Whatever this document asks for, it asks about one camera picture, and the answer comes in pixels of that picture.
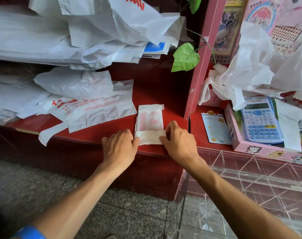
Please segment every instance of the forearm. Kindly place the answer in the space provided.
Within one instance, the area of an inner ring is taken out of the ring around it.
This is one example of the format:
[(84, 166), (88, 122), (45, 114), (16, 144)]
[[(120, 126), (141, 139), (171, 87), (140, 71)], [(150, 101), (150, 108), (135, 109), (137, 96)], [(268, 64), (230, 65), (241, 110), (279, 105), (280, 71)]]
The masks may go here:
[(187, 171), (209, 195), (239, 239), (301, 238), (214, 173), (203, 159), (197, 159)]
[(123, 172), (102, 163), (77, 189), (46, 210), (33, 225), (46, 239), (72, 239), (110, 184)]

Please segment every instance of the blue label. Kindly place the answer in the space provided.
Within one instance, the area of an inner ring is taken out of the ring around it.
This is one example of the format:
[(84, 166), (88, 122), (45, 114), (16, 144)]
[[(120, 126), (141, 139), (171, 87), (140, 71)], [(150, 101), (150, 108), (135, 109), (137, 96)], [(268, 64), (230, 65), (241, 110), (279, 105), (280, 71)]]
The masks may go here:
[(153, 43), (147, 43), (144, 51), (145, 52), (158, 52), (158, 51), (162, 51), (164, 48), (165, 43), (160, 43), (159, 45), (155, 45)]

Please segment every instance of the calculator button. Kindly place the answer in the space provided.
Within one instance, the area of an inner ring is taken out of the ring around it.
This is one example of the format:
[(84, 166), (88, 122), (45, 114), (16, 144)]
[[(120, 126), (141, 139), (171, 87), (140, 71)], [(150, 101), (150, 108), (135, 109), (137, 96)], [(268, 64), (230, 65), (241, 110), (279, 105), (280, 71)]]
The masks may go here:
[(257, 110), (257, 111), (254, 111), (253, 113), (254, 113), (254, 115), (256, 115), (256, 116), (260, 116), (262, 112), (261, 112), (260, 110)]

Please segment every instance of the hand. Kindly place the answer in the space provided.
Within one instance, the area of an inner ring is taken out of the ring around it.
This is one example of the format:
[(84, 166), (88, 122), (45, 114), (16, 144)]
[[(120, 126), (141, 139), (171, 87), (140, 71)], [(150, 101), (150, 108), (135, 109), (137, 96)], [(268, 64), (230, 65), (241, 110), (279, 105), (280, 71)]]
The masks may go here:
[(119, 165), (123, 170), (129, 167), (137, 153), (140, 138), (133, 139), (129, 129), (112, 134), (110, 138), (102, 138), (104, 163)]
[(193, 134), (178, 126), (176, 121), (171, 121), (166, 133), (171, 132), (171, 140), (160, 136), (159, 139), (167, 149), (169, 155), (186, 170), (194, 163), (194, 161), (202, 158), (197, 153), (196, 141)]

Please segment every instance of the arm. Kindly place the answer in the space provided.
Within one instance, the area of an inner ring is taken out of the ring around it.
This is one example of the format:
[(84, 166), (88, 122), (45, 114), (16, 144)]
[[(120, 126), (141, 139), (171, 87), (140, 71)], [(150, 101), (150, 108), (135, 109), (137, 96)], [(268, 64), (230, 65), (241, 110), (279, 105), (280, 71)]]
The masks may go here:
[(140, 138), (129, 129), (104, 137), (104, 161), (78, 188), (46, 210), (32, 224), (46, 239), (72, 239), (111, 183), (133, 162)]
[(160, 137), (169, 155), (196, 179), (209, 195), (239, 239), (300, 239), (293, 230), (218, 176), (198, 155), (194, 136), (170, 122)]

